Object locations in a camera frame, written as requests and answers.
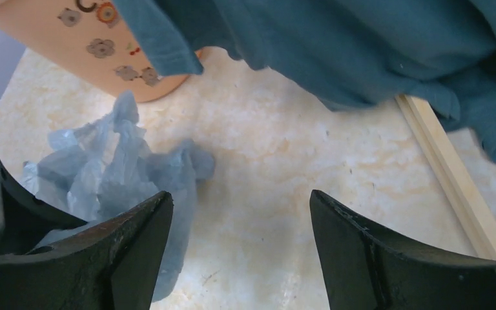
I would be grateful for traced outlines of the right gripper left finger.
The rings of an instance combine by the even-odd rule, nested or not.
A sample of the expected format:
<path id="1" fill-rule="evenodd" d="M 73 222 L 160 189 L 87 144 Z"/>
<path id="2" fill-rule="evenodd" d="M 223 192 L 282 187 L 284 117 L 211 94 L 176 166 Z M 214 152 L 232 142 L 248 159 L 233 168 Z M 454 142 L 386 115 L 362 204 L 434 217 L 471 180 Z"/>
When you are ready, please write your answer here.
<path id="1" fill-rule="evenodd" d="M 0 240 L 0 309 L 148 309 L 172 214 L 160 192 L 44 246 L 36 224 L 19 221 Z"/>

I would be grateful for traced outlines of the orange trash bin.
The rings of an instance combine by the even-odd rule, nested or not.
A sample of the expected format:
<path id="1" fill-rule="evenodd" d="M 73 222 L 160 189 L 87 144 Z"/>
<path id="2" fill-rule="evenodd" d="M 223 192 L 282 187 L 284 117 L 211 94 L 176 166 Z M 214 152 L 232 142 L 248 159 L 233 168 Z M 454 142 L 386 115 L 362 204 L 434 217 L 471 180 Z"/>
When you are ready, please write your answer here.
<path id="1" fill-rule="evenodd" d="M 0 30 L 112 96 L 148 102 L 188 79 L 158 74 L 112 1 L 0 1 Z"/>

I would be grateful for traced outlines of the blue plastic trash bag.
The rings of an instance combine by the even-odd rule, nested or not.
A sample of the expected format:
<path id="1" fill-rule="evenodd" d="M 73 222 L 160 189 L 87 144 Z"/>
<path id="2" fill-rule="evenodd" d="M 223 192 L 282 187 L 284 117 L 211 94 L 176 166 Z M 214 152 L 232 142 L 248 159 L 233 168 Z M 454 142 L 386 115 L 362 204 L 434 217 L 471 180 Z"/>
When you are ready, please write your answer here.
<path id="1" fill-rule="evenodd" d="M 152 152 L 138 126 L 131 92 L 120 94 L 110 113 L 76 128 L 48 135 L 52 152 L 25 162 L 21 185 L 36 198 L 92 226 L 128 211 L 160 191 L 174 210 L 152 299 L 168 297 L 187 252 L 197 207 L 197 186 L 212 178 L 212 154 L 191 139 L 166 153 Z"/>

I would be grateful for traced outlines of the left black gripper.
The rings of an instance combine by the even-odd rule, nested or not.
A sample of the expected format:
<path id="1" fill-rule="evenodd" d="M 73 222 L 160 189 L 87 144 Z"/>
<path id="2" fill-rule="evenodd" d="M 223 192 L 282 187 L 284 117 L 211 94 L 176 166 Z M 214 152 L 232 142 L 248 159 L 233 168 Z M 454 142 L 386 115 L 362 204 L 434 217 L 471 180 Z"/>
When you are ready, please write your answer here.
<path id="1" fill-rule="evenodd" d="M 75 229 L 86 223 L 36 198 L 0 160 L 0 254 L 25 254 L 50 231 Z"/>

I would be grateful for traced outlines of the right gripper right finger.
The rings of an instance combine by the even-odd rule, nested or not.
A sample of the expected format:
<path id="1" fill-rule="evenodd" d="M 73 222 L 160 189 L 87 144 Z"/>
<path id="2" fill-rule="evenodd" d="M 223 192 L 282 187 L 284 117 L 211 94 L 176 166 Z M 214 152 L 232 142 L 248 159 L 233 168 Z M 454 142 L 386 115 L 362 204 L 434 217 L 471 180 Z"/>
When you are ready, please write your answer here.
<path id="1" fill-rule="evenodd" d="M 319 190 L 309 207 L 331 309 L 496 309 L 496 261 L 411 239 Z"/>

